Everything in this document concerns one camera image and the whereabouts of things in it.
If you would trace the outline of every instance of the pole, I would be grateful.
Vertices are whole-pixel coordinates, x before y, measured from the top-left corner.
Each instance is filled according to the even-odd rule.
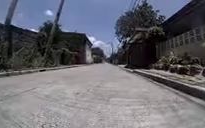
[[[114,43],[111,42],[111,57],[114,57]]]
[[[49,36],[49,39],[48,39],[48,42],[47,42],[47,47],[46,47],[46,52],[44,54],[44,57],[46,57],[46,55],[47,55],[47,53],[48,53],[48,51],[51,47],[51,44],[53,42],[53,39],[54,39],[54,36],[55,36],[56,26],[58,24],[58,21],[59,21],[59,18],[60,18],[61,11],[62,11],[64,3],[65,3],[65,0],[61,0],[59,8],[58,8],[58,12],[56,14],[56,17],[55,17],[55,20],[54,20],[54,23],[53,23],[53,26],[52,26],[52,29],[51,29],[50,36]]]
[[[9,59],[13,54],[13,43],[12,43],[12,31],[11,31],[11,21],[17,6],[18,0],[12,0],[6,20],[5,20],[5,41],[7,42],[7,58]]]

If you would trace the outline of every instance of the sky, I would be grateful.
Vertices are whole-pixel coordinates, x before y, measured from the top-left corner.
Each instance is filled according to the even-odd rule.
[[[4,22],[11,0],[0,0],[0,22]],[[148,0],[167,18],[190,0]],[[37,31],[47,20],[53,20],[60,0],[19,0],[12,24]],[[86,33],[94,47],[108,56],[111,43],[118,47],[115,23],[129,9],[131,0],[66,0],[59,23],[64,31]]]

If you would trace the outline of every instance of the tree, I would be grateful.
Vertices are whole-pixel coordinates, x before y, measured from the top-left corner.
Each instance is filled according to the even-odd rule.
[[[143,0],[142,5],[136,7],[134,10],[127,11],[117,20],[115,34],[118,40],[122,42],[126,38],[131,37],[138,27],[150,28],[161,25],[165,16],[158,13],[159,10],[154,10],[152,5],[148,4],[147,0]]]
[[[99,56],[101,58],[105,57],[104,51],[99,47],[92,48],[92,55],[96,55],[96,56]]]
[[[39,32],[45,34],[46,42],[49,39],[49,35],[51,32],[52,26],[53,26],[53,22],[48,20],[48,21],[44,22],[42,26],[39,27]],[[54,33],[55,33],[55,36],[53,38],[52,44],[57,44],[61,41],[62,29],[61,29],[60,24],[56,24]]]
[[[92,48],[92,55],[94,63],[102,63],[105,58],[104,51],[99,47]]]

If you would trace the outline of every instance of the road surface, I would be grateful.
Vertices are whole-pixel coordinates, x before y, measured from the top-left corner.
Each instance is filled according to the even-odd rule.
[[[0,128],[205,128],[205,102],[99,64],[0,78]]]

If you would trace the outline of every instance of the street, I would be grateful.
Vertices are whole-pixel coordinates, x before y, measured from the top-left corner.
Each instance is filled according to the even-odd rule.
[[[97,64],[0,78],[0,128],[205,128],[205,102]]]

